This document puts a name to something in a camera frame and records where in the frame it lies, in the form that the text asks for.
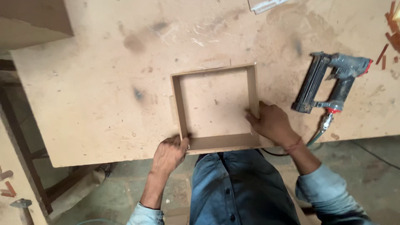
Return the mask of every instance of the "concrete floor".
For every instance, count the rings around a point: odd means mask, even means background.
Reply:
[[[22,88],[8,88],[7,92],[31,152],[43,148],[44,143]],[[361,139],[356,142],[390,163],[400,166],[399,136]],[[354,141],[317,143],[311,150],[324,164],[347,180],[349,192],[374,221],[381,224],[398,224],[399,170],[367,153],[355,145]],[[294,190],[298,173],[290,157],[275,157],[268,154],[264,156],[279,170],[286,186]],[[187,210],[190,207],[191,180],[197,157],[187,156],[171,174],[162,200],[162,210],[166,215],[173,209]],[[49,159],[38,159],[34,163],[45,188],[68,175],[68,167],[53,168]],[[120,162],[108,179],[60,218],[54,220],[53,224],[75,225],[97,218],[125,224],[140,200],[151,164],[152,159]]]

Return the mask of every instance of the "black cable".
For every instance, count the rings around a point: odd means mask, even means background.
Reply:
[[[261,148],[261,150],[263,150],[264,152],[273,155],[273,156],[287,156],[289,154],[275,154],[275,153],[270,153],[269,151],[265,150],[264,148]]]
[[[396,166],[396,165],[393,165],[393,164],[391,164],[390,162],[388,162],[388,161],[382,159],[381,157],[377,156],[375,153],[373,153],[373,152],[371,152],[370,150],[366,149],[364,146],[358,144],[358,143],[355,142],[355,141],[351,141],[351,142],[352,142],[353,144],[357,145],[358,147],[360,147],[361,149],[363,149],[364,151],[366,151],[366,152],[370,153],[371,155],[375,156],[377,159],[379,159],[379,160],[381,160],[382,162],[386,163],[387,165],[389,165],[389,166],[391,166],[391,167],[393,167],[393,168],[395,168],[395,169],[400,170],[400,167],[398,167],[398,166]]]

